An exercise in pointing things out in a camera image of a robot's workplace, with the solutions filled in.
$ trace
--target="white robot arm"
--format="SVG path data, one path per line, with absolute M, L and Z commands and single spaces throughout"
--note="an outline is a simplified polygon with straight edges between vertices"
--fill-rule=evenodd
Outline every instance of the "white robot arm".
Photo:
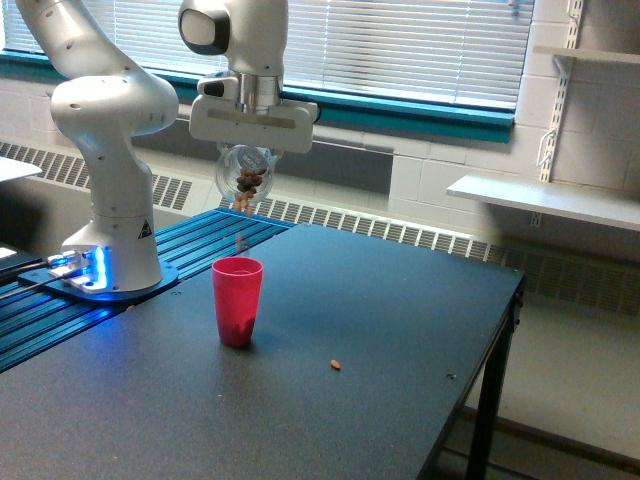
M 109 41 L 80 0 L 17 0 L 53 66 L 71 81 L 51 99 L 56 125 L 82 152 L 91 179 L 93 219 L 65 250 L 88 252 L 86 275 L 72 282 L 88 293 L 129 292 L 162 276 L 153 235 L 149 167 L 131 137 L 160 131 L 178 113 L 178 98 Z M 54 274 L 67 273 L 60 267 Z
M 311 149 L 317 105 L 281 98 L 287 0 L 184 0 L 179 27 L 194 52 L 229 60 L 229 72 L 198 83 L 190 122 L 195 138 Z

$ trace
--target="plastic cup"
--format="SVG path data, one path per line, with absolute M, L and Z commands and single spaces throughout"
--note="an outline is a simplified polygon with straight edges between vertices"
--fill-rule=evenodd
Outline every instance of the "plastic cup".
M 263 266 L 247 257 L 213 262 L 213 292 L 220 341 L 230 347 L 251 343 L 258 314 Z

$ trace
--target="window blinds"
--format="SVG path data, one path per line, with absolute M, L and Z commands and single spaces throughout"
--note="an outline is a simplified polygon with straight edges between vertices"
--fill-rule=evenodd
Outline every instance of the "window blinds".
M 14 0 L 6 48 L 39 51 Z M 534 0 L 289 0 L 285 83 L 361 95 L 514 109 Z M 181 0 L 85 0 L 134 60 L 211 73 L 177 29 Z

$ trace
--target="heater vent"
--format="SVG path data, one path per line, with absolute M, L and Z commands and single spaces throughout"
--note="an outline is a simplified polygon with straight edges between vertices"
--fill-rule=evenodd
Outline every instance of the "heater vent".
M 82 158 L 4 142 L 0 142 L 0 156 L 39 167 L 42 173 L 38 177 L 49 182 L 90 189 L 89 172 Z M 153 204 L 181 211 L 192 186 L 188 180 L 154 175 Z
M 220 203 L 220 207 L 229 206 L 226 200 Z M 625 315 L 640 313 L 640 273 L 632 268 L 605 268 L 524 247 L 505 248 L 462 233 L 326 206 L 267 199 L 258 204 L 256 212 L 275 220 L 282 220 L 284 213 L 284 220 L 290 223 L 313 223 L 522 269 L 527 273 L 528 292 Z

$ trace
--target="teal window sill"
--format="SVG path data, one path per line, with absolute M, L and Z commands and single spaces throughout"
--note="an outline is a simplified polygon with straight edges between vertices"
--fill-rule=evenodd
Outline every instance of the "teal window sill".
M 44 55 L 0 52 L 2 71 L 60 80 Z M 196 96 L 200 75 L 148 69 L 171 82 L 183 101 Z M 321 122 L 337 127 L 382 131 L 398 136 L 448 136 L 488 142 L 509 143 L 514 114 L 474 108 L 409 102 L 285 86 L 283 96 L 316 102 L 322 109 Z

